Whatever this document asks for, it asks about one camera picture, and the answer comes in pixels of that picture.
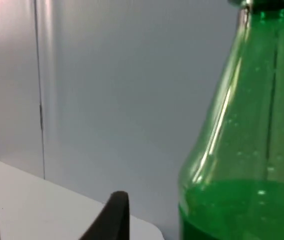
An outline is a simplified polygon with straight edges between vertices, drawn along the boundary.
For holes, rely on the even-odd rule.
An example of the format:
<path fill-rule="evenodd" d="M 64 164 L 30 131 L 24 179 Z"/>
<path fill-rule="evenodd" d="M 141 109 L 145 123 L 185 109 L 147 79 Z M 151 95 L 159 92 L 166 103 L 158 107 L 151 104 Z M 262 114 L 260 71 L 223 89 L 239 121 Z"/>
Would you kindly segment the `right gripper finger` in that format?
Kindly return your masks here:
<path fill-rule="evenodd" d="M 82 240 L 129 240 L 129 195 L 113 192 Z"/>

